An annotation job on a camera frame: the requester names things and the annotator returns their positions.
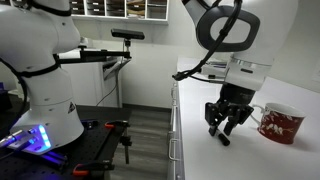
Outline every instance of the wire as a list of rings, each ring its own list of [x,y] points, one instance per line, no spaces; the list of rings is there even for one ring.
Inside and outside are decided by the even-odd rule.
[[[197,0],[198,3],[205,9],[210,9],[210,6],[204,0]]]
[[[217,7],[221,1],[222,1],[222,0],[216,0],[216,1],[212,4],[211,8]]]
[[[216,80],[207,80],[207,79],[201,79],[194,76],[190,76],[193,79],[196,79],[198,81],[207,82],[207,83],[214,83],[214,84],[226,84],[224,81],[216,81]]]
[[[17,77],[17,79],[19,80],[20,85],[22,87],[22,91],[23,91],[23,95],[24,95],[24,99],[23,99],[22,105],[21,105],[17,115],[14,117],[14,119],[12,120],[12,122],[8,126],[8,133],[9,133],[9,131],[12,128],[12,126],[18,122],[18,120],[20,119],[20,117],[22,116],[22,114],[24,112],[24,109],[27,107],[28,91],[27,91],[27,84],[22,79],[22,77],[19,75],[19,73],[9,63],[5,62],[1,58],[0,58],[0,62],[2,62],[5,66],[7,66],[11,70],[11,72]]]
[[[210,47],[209,52],[206,54],[206,56],[199,62],[199,64],[194,67],[191,70],[183,71],[183,72],[178,72],[176,75],[173,75],[172,77],[176,81],[181,81],[185,78],[188,78],[192,76],[193,74],[197,73],[201,67],[209,60],[209,58],[215,53],[215,51],[218,49],[218,47],[222,44],[223,40],[228,36],[228,33],[232,29],[233,25],[238,19],[238,16],[241,11],[241,5],[242,5],[242,0],[235,0],[234,1],[234,10],[231,14],[230,17],[228,17],[226,23],[224,24],[223,28],[220,30],[220,34],[216,40],[216,43]]]
[[[6,155],[4,155],[4,156],[0,157],[0,161],[2,161],[2,160],[4,160],[4,159],[8,158],[9,156],[12,156],[13,154],[14,154],[14,151],[12,151],[12,152],[10,152],[10,153],[8,153],[8,154],[6,154]]]
[[[123,52],[124,52],[124,41],[125,41],[125,40],[123,40],[123,44],[122,44],[122,51],[123,51]],[[107,98],[110,94],[113,93],[113,91],[114,91],[116,88],[118,88],[118,85],[119,85],[119,84],[118,84],[117,79],[118,79],[119,72],[120,72],[121,68],[123,67],[122,63],[123,63],[123,56],[122,56],[122,59],[121,59],[119,68],[118,68],[118,70],[117,70],[117,72],[116,72],[116,84],[114,85],[114,87],[112,88],[112,90],[111,90],[107,95],[105,95],[105,96],[97,103],[96,106],[99,106],[99,104],[100,104],[105,98]]]
[[[9,156],[12,156],[14,153],[17,153],[17,152],[20,152],[20,151],[24,150],[25,148],[27,148],[27,147],[30,146],[30,145],[31,145],[31,143],[30,143],[29,140],[26,141],[26,142],[24,142],[23,144],[21,144],[19,147],[17,147],[17,148],[16,148],[15,150],[13,150],[12,152],[10,152],[10,153],[8,153],[8,154],[0,157],[0,161],[8,158]]]

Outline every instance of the storage cubby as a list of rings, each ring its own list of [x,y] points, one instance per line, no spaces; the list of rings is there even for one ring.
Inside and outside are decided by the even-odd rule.
[[[106,16],[104,0],[87,0],[87,15]]]
[[[147,1],[147,18],[149,19],[166,19],[168,0],[148,0]]]
[[[145,0],[127,0],[127,17],[144,19],[146,16]]]
[[[0,0],[0,4],[1,5],[9,5],[9,6],[11,5],[10,0]]]
[[[106,0],[107,16],[125,17],[124,0]]]
[[[70,0],[69,2],[72,14],[85,15],[83,0]]]
[[[170,0],[69,0],[73,19],[168,24]],[[27,0],[0,0],[25,7]]]

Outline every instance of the mug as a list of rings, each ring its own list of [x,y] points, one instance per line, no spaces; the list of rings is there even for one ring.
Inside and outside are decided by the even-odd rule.
[[[258,123],[258,131],[266,138],[282,144],[292,144],[298,129],[306,117],[305,113],[288,105],[267,103],[265,108],[258,107],[263,113],[261,122],[251,115]]]

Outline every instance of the mug handle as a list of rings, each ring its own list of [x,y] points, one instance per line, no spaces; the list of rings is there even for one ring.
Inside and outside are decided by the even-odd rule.
[[[258,104],[253,104],[251,107],[253,107],[253,108],[255,108],[255,107],[260,108],[260,110],[261,110],[260,113],[261,113],[261,114],[263,114],[263,113],[265,112],[264,107],[262,107],[262,106],[260,106],[260,105],[258,105]],[[250,114],[250,117],[260,126],[261,122],[260,122],[257,118],[253,117],[252,114]]]

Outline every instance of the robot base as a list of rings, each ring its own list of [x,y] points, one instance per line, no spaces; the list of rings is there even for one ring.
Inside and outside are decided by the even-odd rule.
[[[23,151],[41,155],[76,140],[83,133],[84,127],[76,106],[69,100],[51,106],[31,106],[13,126],[11,133],[18,130],[28,133],[9,148],[16,149],[29,140],[31,145]]]

